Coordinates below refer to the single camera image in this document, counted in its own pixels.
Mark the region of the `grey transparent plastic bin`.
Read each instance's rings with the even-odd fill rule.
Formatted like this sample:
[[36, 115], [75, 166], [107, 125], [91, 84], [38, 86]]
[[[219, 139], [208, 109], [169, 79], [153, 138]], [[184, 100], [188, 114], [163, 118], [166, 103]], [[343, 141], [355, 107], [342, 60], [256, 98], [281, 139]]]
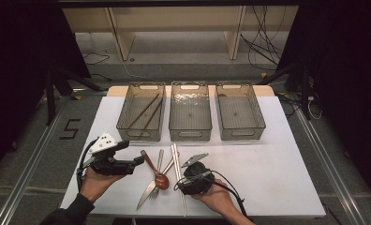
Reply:
[[266, 124], [250, 82], [218, 82], [215, 104], [222, 141], [255, 141]]
[[206, 82], [172, 82], [169, 131], [173, 142], [208, 142], [212, 116]]
[[[140, 117], [132, 128], [127, 128], [129, 124], [137, 117], [137, 115], [144, 109], [144, 107], [155, 97], [156, 94], [159, 94], [159, 97], [155, 100], [155, 102]], [[143, 133], [143, 137], [139, 137], [152, 112], [162, 98], [163, 102], [161, 107], [158, 109], [155, 117]], [[161, 139], [165, 102], [165, 83], [132, 82], [127, 88], [125, 102], [116, 125], [121, 138], [127, 141], [159, 142]]]

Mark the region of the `person's right hand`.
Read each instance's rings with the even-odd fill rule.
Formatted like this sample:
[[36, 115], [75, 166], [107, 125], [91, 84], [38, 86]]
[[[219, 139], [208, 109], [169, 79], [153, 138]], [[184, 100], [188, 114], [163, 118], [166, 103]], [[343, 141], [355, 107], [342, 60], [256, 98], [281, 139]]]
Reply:
[[201, 201], [208, 208], [223, 217], [237, 213], [238, 210], [232, 201], [230, 193], [226, 190], [227, 185], [220, 179], [215, 181], [216, 185], [212, 185], [206, 193], [192, 195], [192, 198]]

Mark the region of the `red-brown spoon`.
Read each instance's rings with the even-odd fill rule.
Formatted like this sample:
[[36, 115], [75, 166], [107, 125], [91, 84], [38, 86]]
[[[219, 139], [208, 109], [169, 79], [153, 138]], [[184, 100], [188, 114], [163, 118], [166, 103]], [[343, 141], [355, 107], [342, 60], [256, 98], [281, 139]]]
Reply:
[[156, 169], [148, 154], [144, 150], [141, 150], [141, 154], [144, 156], [144, 160], [147, 162], [147, 164], [150, 166], [155, 174], [156, 187], [162, 190], [167, 189], [170, 186], [168, 177]]

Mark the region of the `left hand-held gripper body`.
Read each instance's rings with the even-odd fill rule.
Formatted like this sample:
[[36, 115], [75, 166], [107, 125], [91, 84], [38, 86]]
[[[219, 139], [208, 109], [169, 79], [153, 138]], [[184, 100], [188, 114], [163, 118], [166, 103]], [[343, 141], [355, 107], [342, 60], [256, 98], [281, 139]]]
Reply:
[[88, 150], [91, 155], [88, 166], [103, 175], [132, 174], [136, 167], [134, 160], [118, 160], [114, 157], [117, 152], [114, 147], [117, 143], [119, 142], [110, 133], [101, 134]]

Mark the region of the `black metal stand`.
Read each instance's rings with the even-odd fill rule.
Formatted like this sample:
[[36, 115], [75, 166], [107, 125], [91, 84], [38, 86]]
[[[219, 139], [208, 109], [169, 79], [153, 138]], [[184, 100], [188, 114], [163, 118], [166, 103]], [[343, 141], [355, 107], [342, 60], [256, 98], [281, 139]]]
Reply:
[[301, 109], [307, 120], [311, 119], [308, 104], [311, 91], [309, 84], [309, 68], [306, 63], [291, 63], [288, 66], [278, 69], [272, 76], [257, 82], [257, 85], [267, 85], [284, 75], [289, 75], [285, 82], [287, 91], [301, 92]]

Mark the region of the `metal fork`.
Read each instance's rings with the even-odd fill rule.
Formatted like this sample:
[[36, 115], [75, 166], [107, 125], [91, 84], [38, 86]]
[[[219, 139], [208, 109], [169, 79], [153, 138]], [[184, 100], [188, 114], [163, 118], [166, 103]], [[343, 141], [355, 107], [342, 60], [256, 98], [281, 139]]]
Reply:
[[[159, 154], [158, 154], [157, 164], [156, 164], [156, 168], [157, 168], [158, 171], [160, 171], [160, 169], [161, 169], [163, 156], [164, 156], [164, 150], [160, 149]], [[151, 192], [151, 194], [149, 196], [150, 200], [155, 200], [156, 199], [156, 197], [159, 193], [159, 190], [162, 187], [162, 184], [163, 184], [163, 177], [162, 177], [162, 175], [159, 175], [158, 178], [156, 179], [156, 187], [153, 189], [153, 191]]]

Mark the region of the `aluminium floor rail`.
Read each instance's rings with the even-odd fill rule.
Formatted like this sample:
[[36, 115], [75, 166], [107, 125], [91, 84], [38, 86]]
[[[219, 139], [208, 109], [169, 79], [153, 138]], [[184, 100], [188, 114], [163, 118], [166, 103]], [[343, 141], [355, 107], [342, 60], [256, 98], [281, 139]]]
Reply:
[[352, 225], [366, 225], [362, 211], [335, 167], [312, 123], [305, 118], [301, 110], [297, 110], [296, 114], [350, 223]]
[[30, 149], [28, 157], [20, 158], [17, 156], [18, 161], [12, 163], [13, 174], [15, 174], [14, 181], [11, 186], [0, 185], [0, 196], [4, 196], [0, 207], [0, 225], [8, 225], [11, 221], [23, 194], [25, 193], [37, 165], [41, 161], [47, 146], [52, 138], [58, 121], [61, 119], [63, 110], [70, 101], [70, 97], [61, 97], [57, 102], [57, 109], [55, 116], [51, 122], [46, 125], [43, 124], [43, 129], [35, 136], [37, 143]]

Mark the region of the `black curtain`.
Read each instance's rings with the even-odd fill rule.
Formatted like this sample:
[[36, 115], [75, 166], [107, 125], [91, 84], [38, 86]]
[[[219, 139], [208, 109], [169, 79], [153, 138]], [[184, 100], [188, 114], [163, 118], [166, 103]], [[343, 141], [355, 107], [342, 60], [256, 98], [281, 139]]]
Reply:
[[89, 71], [58, 0], [0, 0], [0, 161], [45, 89], [49, 65]]
[[281, 68], [301, 57], [321, 108], [371, 190], [371, 0], [295, 0]]

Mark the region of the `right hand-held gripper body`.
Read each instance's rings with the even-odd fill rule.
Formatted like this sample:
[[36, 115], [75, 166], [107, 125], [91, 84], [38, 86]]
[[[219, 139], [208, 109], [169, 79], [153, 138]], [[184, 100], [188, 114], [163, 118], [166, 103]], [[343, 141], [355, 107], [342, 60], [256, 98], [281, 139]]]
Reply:
[[213, 172], [200, 162], [207, 156], [208, 153], [194, 155], [182, 165], [184, 177], [176, 183], [176, 188], [185, 195], [206, 193], [215, 181]]

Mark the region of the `white table cover sheet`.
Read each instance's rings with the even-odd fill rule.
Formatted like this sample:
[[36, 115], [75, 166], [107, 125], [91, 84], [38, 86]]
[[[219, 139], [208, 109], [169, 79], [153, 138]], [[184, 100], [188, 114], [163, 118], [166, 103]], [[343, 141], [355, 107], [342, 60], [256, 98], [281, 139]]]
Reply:
[[[225, 176], [250, 216], [321, 218], [325, 212], [277, 97], [259, 97], [266, 124], [257, 141], [224, 142], [214, 126], [207, 142], [180, 142], [180, 161], [204, 154], [202, 163]], [[202, 202], [169, 187], [154, 200], [140, 198], [154, 173], [148, 164], [112, 185], [96, 201], [94, 215], [128, 218], [214, 218]]]

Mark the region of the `person's left hand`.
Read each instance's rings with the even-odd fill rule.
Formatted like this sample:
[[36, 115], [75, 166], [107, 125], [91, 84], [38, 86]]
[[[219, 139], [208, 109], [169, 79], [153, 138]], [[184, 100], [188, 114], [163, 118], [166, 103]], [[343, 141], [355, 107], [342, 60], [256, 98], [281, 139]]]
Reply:
[[89, 202], [94, 203], [115, 182], [124, 178], [123, 175], [97, 174], [93, 169], [87, 168], [82, 181], [80, 194]]

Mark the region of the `black tripod stand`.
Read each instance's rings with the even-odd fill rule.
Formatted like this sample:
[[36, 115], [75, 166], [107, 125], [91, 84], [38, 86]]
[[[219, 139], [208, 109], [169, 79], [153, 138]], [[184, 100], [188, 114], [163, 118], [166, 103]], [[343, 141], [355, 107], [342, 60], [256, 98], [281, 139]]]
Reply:
[[67, 68], [61, 66], [50, 66], [45, 76], [45, 90], [48, 103], [48, 126], [52, 123], [56, 113], [53, 88], [56, 88], [61, 96], [68, 97], [73, 93], [73, 88], [70, 86], [67, 80], [74, 80], [75, 82], [80, 83], [94, 91], [106, 91], [106, 88], [100, 87], [85, 80]]

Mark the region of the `metal table knife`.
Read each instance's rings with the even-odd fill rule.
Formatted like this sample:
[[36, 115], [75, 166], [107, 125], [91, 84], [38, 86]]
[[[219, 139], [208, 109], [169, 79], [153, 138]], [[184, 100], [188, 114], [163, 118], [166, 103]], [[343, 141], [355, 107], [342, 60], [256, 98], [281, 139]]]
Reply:
[[[170, 162], [167, 164], [167, 166], [165, 167], [164, 171], [161, 172], [161, 173], [166, 175], [166, 172], [171, 168], [173, 163], [174, 163], [174, 159], [172, 158], [170, 160]], [[138, 202], [137, 207], [136, 207], [137, 210], [141, 209], [141, 207], [143, 206], [145, 201], [149, 198], [151, 192], [153, 191], [153, 189], [155, 187], [156, 187], [156, 184], [155, 184], [155, 174], [154, 174], [154, 179], [148, 184], [148, 186], [146, 187], [146, 189], [144, 190], [144, 192], [142, 193], [142, 195], [139, 199], [139, 202]]]

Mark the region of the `beige wooden furniture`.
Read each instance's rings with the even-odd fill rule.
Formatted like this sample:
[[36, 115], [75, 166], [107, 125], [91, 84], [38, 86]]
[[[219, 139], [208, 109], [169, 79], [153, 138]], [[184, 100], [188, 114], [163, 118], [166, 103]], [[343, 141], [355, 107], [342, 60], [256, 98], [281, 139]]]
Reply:
[[229, 58], [236, 58], [240, 35], [256, 31], [289, 31], [296, 6], [240, 7], [96, 7], [66, 8], [64, 14], [74, 33], [110, 33], [118, 55], [126, 60], [138, 32], [220, 31]]

